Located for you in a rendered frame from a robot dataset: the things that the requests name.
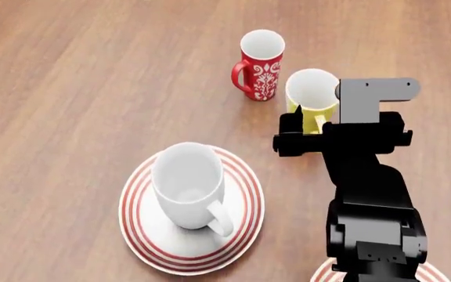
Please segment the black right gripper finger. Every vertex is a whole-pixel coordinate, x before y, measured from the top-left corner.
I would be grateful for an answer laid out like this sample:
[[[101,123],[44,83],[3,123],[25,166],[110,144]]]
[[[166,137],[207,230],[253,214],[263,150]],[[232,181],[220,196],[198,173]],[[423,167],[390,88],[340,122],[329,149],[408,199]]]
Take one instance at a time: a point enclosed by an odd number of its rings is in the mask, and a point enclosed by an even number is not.
[[[380,112],[379,124],[391,132],[403,132],[405,123],[399,112]]]
[[[280,135],[288,133],[302,134],[303,131],[303,113],[301,105],[298,105],[294,112],[282,114],[280,116]]]

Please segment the yellow and white mug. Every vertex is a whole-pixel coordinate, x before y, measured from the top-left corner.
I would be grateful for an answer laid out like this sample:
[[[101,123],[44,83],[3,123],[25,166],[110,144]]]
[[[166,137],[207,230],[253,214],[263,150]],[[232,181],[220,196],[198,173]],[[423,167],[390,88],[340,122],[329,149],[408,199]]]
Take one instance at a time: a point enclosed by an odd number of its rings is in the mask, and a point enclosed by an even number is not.
[[[293,113],[301,106],[303,133],[321,133],[323,124],[330,121],[339,104],[335,96],[338,84],[333,74],[314,68],[294,72],[287,79],[287,112]]]

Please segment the red patterned mug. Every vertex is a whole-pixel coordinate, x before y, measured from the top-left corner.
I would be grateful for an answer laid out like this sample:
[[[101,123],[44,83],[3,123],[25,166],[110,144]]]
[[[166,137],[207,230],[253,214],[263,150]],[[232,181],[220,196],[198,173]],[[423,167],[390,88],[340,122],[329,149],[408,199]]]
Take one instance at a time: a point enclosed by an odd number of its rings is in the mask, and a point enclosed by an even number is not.
[[[251,100],[270,100],[276,94],[285,46],[275,31],[246,33],[240,40],[241,59],[233,66],[231,82]]]

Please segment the red striped white plate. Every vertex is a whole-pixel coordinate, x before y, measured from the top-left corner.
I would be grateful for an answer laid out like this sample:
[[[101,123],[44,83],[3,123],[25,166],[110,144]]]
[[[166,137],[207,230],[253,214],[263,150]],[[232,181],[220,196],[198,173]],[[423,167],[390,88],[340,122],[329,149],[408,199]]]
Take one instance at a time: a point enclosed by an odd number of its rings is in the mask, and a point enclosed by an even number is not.
[[[333,271],[332,265],[335,263],[335,258],[328,258],[313,273],[309,282],[343,282],[346,273]],[[416,279],[420,282],[451,282],[445,274],[428,262],[419,265],[417,268]]]
[[[157,157],[148,157],[133,171],[121,192],[118,219],[124,241],[147,265],[162,272],[197,276],[240,258],[262,228],[265,198],[250,166],[232,152],[214,148],[225,169],[223,204],[234,225],[229,237],[204,227],[185,230],[161,210],[152,187],[150,169]]]

